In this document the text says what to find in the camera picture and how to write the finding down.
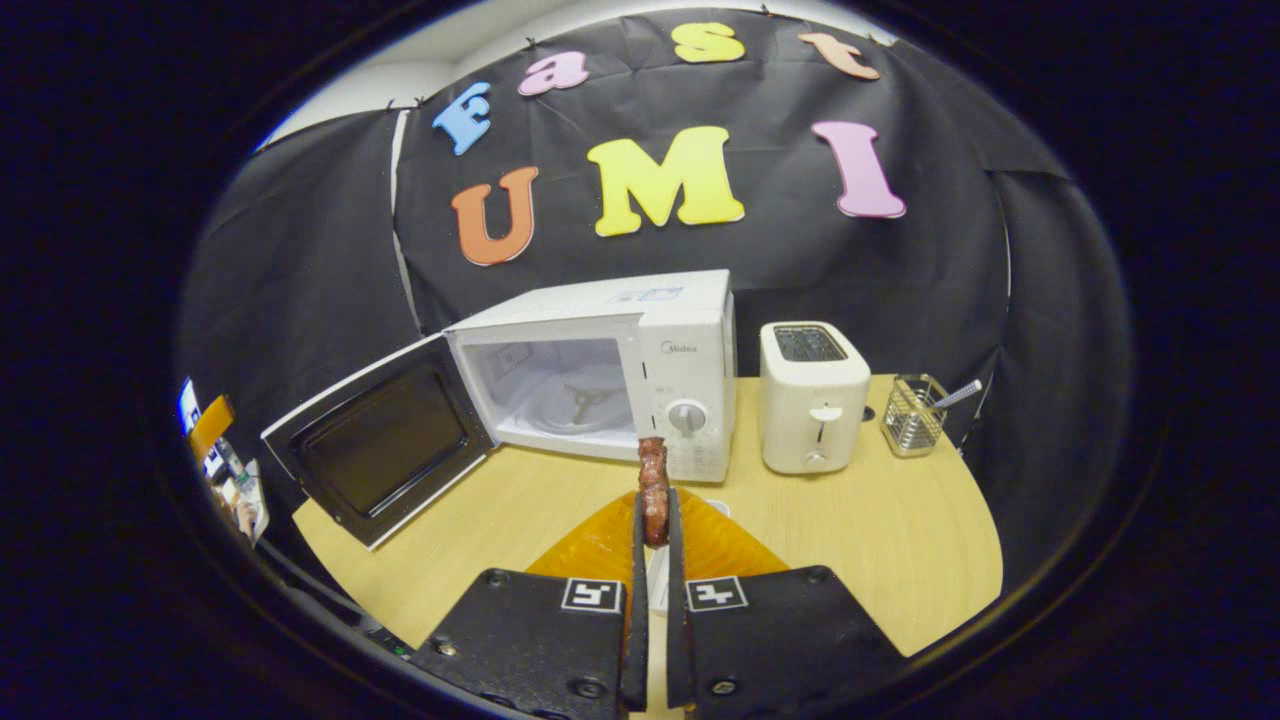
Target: blue letter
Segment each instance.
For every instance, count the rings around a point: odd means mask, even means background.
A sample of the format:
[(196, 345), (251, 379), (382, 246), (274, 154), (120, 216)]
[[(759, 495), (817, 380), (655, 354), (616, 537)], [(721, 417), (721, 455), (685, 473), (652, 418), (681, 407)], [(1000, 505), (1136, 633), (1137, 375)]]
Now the blue letter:
[(475, 118), (489, 114), (489, 104), (485, 102), (485, 99), (475, 97), (483, 92), (489, 92), (488, 82), (472, 85), (431, 120), (433, 128), (443, 127), (444, 132), (453, 138), (454, 155), (466, 152), (467, 147), (471, 147), (489, 129), (489, 120), (475, 122)]

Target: microwave control panel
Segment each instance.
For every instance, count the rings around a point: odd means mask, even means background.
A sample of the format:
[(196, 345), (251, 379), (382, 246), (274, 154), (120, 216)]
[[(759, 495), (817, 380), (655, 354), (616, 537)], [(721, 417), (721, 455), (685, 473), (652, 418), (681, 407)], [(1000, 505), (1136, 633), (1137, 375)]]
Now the microwave control panel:
[(645, 320), (640, 343), (649, 421), (667, 446), (667, 474), (673, 480), (724, 482), (732, 434), (732, 423), (724, 421), (726, 397), (733, 382), (724, 377), (724, 314), (686, 311)]

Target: white microwave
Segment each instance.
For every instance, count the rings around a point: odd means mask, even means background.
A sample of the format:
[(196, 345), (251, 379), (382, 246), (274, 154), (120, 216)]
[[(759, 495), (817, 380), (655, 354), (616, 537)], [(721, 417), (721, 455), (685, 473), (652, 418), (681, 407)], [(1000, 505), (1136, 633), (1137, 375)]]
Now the white microwave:
[(733, 434), (728, 270), (526, 292), (404, 347), (262, 432), (280, 465), (372, 550), (502, 443), (637, 459), (721, 483)]

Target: table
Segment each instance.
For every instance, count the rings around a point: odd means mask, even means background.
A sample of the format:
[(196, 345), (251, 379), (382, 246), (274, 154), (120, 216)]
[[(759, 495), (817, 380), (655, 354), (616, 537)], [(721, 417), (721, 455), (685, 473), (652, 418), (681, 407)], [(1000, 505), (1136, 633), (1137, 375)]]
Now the table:
[[(676, 483), (719, 500), (792, 568), (827, 565), (902, 655), (914, 655), (1000, 594), (991, 512), (943, 437), (899, 459), (877, 424), (892, 375), (873, 375), (852, 461), (838, 473), (780, 475), (760, 457), (758, 378), (737, 380), (737, 429), (723, 486)], [(435, 505), (369, 552), (307, 501), (293, 519), (316, 556), (374, 619), (419, 647), (486, 568), (524, 570), (604, 503), (636, 488), (637, 462), (522, 447), (495, 450)], [(650, 615), (649, 712), (666, 707), (666, 620)]]

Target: black fabric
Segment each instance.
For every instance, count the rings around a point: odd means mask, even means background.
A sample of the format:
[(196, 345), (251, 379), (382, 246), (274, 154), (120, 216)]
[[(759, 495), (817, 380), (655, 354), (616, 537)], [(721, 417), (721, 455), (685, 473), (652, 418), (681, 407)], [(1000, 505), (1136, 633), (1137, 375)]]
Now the black fabric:
[[(735, 29), (746, 56), (677, 58), (671, 28), (712, 20)], [(856, 46), (881, 78), (841, 73), (803, 32)], [(586, 82), (518, 95), (531, 63), (567, 50), (586, 55)], [(456, 156), (431, 122), (479, 81), (493, 86), (493, 124)], [(246, 455), (261, 457), (257, 433), (334, 380), (521, 292), (728, 268), (742, 375), (759, 372), (760, 325), (814, 319), (840, 328), (874, 373), (988, 383), (951, 410), (946, 429), (965, 441), (991, 505), (1006, 587), (1064, 547), (1106, 489), (1133, 361), (1105, 229), (1034, 133), (910, 45), (759, 13), (672, 10), (541, 40), (460, 79), (410, 111), (398, 165), (394, 227), (420, 327), (390, 242), (394, 117), (356, 115), (276, 142), (214, 214), (186, 296), (180, 368), (201, 397), (232, 397), (232, 442)], [(838, 211), (835, 155), (810, 129), (820, 120), (878, 131), (904, 217)], [(672, 213), (666, 227), (644, 218), (635, 233), (596, 236), (600, 174), (586, 152), (626, 137), (660, 161), (696, 126), (727, 128), (724, 163), (746, 217), (685, 225)], [(539, 169), (530, 246), (508, 263), (471, 264), (452, 199), (490, 184), (488, 232), (500, 237), (509, 204), (497, 183), (526, 165)]]
[(392, 240), (394, 128), (393, 113), (366, 113), (257, 152), (210, 215), (187, 278), (179, 373), (201, 402), (230, 398), (228, 439), (262, 464), (273, 527), (305, 496), (259, 433), (419, 338)]
[[(746, 47), (741, 60), (690, 64), (671, 29), (722, 22)], [(863, 53), (874, 82), (833, 68), (796, 36), (827, 32)], [(582, 85), (524, 97), (516, 87), (534, 61), (577, 50)], [(413, 111), (399, 163), (396, 227), (424, 332), (535, 287), (709, 268), (732, 272), (739, 372), (759, 373), (759, 328), (791, 319), (840, 328), (876, 373), (928, 372), (955, 387), (991, 366), (1004, 324), (1006, 250), (998, 200), (951, 97), (901, 53), (835, 28), (736, 10), (671, 10), (618, 18), (522, 50), (460, 79)], [(493, 123), (461, 158), (433, 119), (474, 82)], [(896, 195), (897, 219), (849, 218), (835, 155), (810, 126), (868, 124)], [(599, 237), (600, 173), (593, 146), (635, 140), (660, 161), (680, 131), (724, 127), (724, 164), (746, 208), (736, 223), (666, 227), (644, 218), (631, 234)], [(1018, 155), (1024, 143), (1002, 150)], [(1038, 163), (1029, 154), (1028, 164)], [(509, 228), (498, 179), (535, 165), (535, 232), (509, 263), (472, 265), (458, 246), (453, 196), (479, 183), (489, 233)], [(968, 428), (963, 409), (948, 432)]]
[(1080, 190), (1038, 173), (995, 182), (1014, 279), (974, 477), (1014, 588), (1065, 546), (1112, 482), (1134, 359), (1119, 264)]

